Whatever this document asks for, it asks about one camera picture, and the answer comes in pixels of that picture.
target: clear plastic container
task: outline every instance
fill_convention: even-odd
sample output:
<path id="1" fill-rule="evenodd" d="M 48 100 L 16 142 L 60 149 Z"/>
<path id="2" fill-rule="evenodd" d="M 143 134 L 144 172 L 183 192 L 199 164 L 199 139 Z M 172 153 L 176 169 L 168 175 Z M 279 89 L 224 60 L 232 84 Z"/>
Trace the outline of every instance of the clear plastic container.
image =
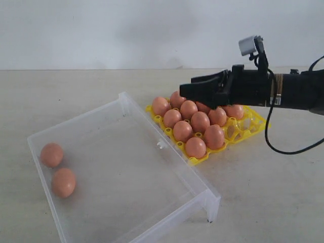
<path id="1" fill-rule="evenodd" d="M 39 161 L 50 142 L 64 150 L 54 169 Z M 28 137 L 63 243 L 151 243 L 205 209 L 216 218 L 219 193 L 127 93 L 93 111 Z M 58 168 L 76 174 L 74 193 L 51 191 Z"/>

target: black cable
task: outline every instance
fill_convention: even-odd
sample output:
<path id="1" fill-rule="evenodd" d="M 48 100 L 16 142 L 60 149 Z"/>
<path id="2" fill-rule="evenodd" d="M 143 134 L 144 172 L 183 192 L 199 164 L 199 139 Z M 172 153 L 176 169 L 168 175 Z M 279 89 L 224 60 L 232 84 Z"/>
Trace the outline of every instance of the black cable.
<path id="1" fill-rule="evenodd" d="M 323 59 L 323 57 L 321 57 L 320 59 L 316 60 L 309 68 L 310 71 L 313 70 L 314 66 L 316 65 L 317 62 L 319 62 L 319 60 Z M 281 153 L 281 154 L 288 154 L 288 155 L 293 155 L 293 154 L 299 154 L 299 153 L 302 153 L 302 152 L 306 152 L 320 144 L 322 144 L 324 142 L 324 138 L 319 140 L 318 142 L 306 147 L 306 148 L 303 148 L 303 149 L 300 149 L 300 150 L 297 150 L 297 151 L 292 151 L 292 152 L 286 152 L 286 151 L 281 151 L 279 149 L 276 149 L 275 147 L 272 146 L 272 144 L 269 142 L 269 139 L 268 139 L 268 127 L 269 127 L 269 123 L 270 123 L 270 117 L 272 115 L 272 110 L 274 108 L 274 103 L 275 103 L 275 100 L 277 98 L 277 90 L 278 90 L 278 83 L 277 83 L 277 79 L 274 75 L 274 73 L 271 71 L 271 69 L 268 68 L 268 72 L 270 73 L 270 81 L 273 81 L 274 83 L 274 93 L 273 93 L 273 99 L 272 99 L 272 103 L 271 103 L 271 106 L 270 106 L 270 110 L 269 110 L 269 113 L 268 113 L 268 117 L 267 117 L 267 121 L 266 121 L 266 124 L 265 124 L 265 131 L 264 131 L 264 137 L 265 137 L 265 141 L 266 143 L 268 144 L 268 146 L 275 152 L 277 153 Z"/>

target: yellow egg tray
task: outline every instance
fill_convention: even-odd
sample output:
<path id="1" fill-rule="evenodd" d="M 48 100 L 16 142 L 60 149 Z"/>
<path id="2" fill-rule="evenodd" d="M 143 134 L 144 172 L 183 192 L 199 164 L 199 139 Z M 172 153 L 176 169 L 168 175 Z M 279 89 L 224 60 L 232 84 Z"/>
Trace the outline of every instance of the yellow egg tray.
<path id="1" fill-rule="evenodd" d="M 152 111 L 151 105 L 147 105 L 145 111 L 151 114 L 152 120 L 159 125 L 159 127 L 164 131 L 164 133 L 175 143 L 175 145 L 182 151 L 185 157 L 188 159 L 188 163 L 191 166 L 195 166 L 200 164 L 201 162 L 208 159 L 211 153 L 218 153 L 226 149 L 227 145 L 229 144 L 236 144 L 239 143 L 265 129 L 266 120 L 258 114 L 255 110 L 249 108 L 248 106 L 243 106 L 245 112 L 242 119 L 237 120 L 233 117 L 228 117 L 226 124 L 221 128 L 224 131 L 225 135 L 225 142 L 223 147 L 211 150 L 207 147 L 206 155 L 200 159 L 195 157 L 189 157 L 185 151 L 185 144 L 183 142 L 177 142 L 173 137 L 173 130 L 171 128 L 166 128 L 163 124 L 163 117 L 160 115 L 155 115 Z M 195 133 L 194 136 L 203 138 L 203 134 Z"/>

